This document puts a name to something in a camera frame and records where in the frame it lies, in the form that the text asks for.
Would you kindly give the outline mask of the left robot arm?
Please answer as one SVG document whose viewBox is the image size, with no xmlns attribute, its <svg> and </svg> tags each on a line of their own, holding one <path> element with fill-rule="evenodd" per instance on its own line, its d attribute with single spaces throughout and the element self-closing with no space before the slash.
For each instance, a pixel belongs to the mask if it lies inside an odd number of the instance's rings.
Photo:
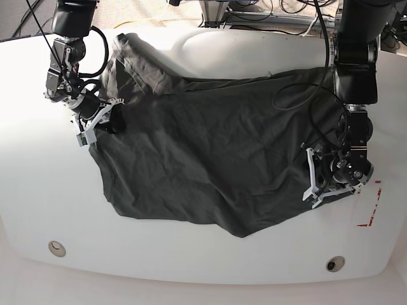
<svg viewBox="0 0 407 305">
<path fill-rule="evenodd" d="M 355 190 L 374 171 L 368 161 L 373 126 L 366 106 L 377 103 L 378 37 L 395 1 L 340 1 L 333 36 L 334 97 L 344 108 L 338 145 L 308 148 L 310 187 L 303 201 L 317 208 L 327 198 Z"/>
</svg>

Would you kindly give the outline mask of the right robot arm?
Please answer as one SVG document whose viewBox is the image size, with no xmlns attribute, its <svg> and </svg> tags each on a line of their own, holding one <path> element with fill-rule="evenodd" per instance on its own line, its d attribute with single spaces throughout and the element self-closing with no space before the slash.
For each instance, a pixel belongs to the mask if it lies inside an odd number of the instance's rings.
<svg viewBox="0 0 407 305">
<path fill-rule="evenodd" d="M 102 83 L 96 77 L 107 67 L 109 50 L 103 32 L 92 25 L 97 1 L 57 1 L 52 21 L 52 33 L 58 37 L 51 45 L 50 68 L 45 96 L 52 102 L 63 102 L 83 123 L 115 134 L 125 130 L 121 107 L 96 96 Z M 104 44 L 102 67 L 94 73 L 81 73 L 79 62 L 86 55 L 83 41 L 90 31 L 98 33 Z"/>
</svg>

